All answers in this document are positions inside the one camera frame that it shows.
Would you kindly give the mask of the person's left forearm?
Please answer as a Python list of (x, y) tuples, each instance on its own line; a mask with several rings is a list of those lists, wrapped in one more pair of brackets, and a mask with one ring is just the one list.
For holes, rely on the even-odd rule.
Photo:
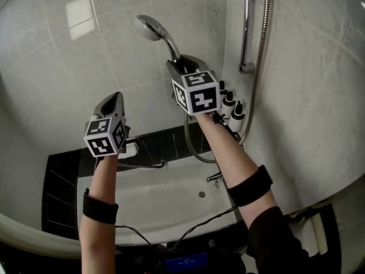
[[(94, 172), (89, 195), (115, 204), (117, 155), (104, 157)], [(80, 226), (82, 274), (115, 274), (115, 226), (82, 217)]]

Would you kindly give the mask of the chrome grab bar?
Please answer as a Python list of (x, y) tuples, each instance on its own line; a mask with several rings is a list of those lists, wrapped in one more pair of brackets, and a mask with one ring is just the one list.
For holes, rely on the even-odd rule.
[(117, 166), (118, 167), (127, 167), (127, 168), (152, 168), (152, 169), (159, 169), (159, 168), (163, 168), (165, 166), (165, 161), (162, 160), (160, 163), (153, 164), (153, 165), (122, 164), (122, 163), (119, 163)]

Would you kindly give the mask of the black recorder with blue screen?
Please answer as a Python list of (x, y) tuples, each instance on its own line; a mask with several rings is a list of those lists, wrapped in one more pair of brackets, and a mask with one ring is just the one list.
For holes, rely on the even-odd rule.
[(163, 274), (246, 274), (238, 253), (199, 252), (165, 259)]

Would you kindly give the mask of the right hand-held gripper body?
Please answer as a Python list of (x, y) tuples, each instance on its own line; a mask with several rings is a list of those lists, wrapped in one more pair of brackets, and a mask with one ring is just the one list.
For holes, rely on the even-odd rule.
[(213, 71), (206, 70), (172, 78), (177, 104), (190, 116), (220, 109), (220, 84)]

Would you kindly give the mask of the chrome shower head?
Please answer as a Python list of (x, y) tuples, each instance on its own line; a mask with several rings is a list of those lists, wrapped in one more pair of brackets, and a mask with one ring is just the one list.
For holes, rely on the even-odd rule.
[(154, 18), (148, 15), (138, 15), (134, 20), (134, 25), (140, 34), (150, 41), (163, 40), (174, 63), (181, 61), (181, 54), (165, 27)]

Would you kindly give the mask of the white soap dish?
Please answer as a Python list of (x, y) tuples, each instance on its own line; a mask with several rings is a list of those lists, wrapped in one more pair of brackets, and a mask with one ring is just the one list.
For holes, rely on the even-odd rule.
[(138, 139), (127, 139), (125, 143), (122, 145), (121, 149), (119, 150), (119, 159), (126, 159), (133, 156), (136, 156), (139, 152), (139, 146), (137, 143)]

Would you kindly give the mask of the white bathtub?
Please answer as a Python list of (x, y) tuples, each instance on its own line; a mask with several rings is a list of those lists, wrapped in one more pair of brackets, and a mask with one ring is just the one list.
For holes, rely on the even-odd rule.
[[(234, 213), (202, 222), (232, 207), (223, 180), (207, 182), (218, 173), (215, 164), (191, 156), (168, 162), (160, 169), (138, 168), (116, 174), (115, 243), (118, 246), (177, 241), (218, 231), (236, 223)], [(205, 197), (199, 197), (204, 191)]]

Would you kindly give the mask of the person's right forearm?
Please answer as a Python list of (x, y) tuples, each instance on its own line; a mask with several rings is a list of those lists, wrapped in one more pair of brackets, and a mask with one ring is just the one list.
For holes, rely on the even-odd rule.
[[(228, 188), (239, 185), (258, 171), (255, 162), (242, 150), (223, 125), (215, 124), (208, 114), (197, 115), (196, 119), (208, 140)], [(261, 213), (276, 206), (272, 190), (268, 190), (256, 201), (240, 207), (239, 211), (245, 224), (250, 228)]]

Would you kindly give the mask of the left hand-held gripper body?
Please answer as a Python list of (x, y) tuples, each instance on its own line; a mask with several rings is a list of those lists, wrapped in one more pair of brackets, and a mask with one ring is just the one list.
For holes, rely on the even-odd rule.
[(124, 116), (93, 114), (86, 125), (84, 141), (93, 157), (118, 155), (125, 146), (129, 128)]

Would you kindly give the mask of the chrome shower slide rail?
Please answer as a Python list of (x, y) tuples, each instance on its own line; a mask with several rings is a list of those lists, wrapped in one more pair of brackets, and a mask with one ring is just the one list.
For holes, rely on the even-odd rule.
[(242, 46), (240, 53), (240, 62), (238, 64), (238, 71), (240, 74), (253, 74), (255, 72), (254, 63), (247, 62), (249, 26), (250, 26), (250, 0), (244, 0)]

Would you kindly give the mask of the person's black top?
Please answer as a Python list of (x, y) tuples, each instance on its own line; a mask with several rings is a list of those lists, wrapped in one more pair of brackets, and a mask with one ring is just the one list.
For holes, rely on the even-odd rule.
[(261, 213), (249, 228), (248, 255), (258, 274), (310, 274), (307, 251), (285, 223), (279, 207)]

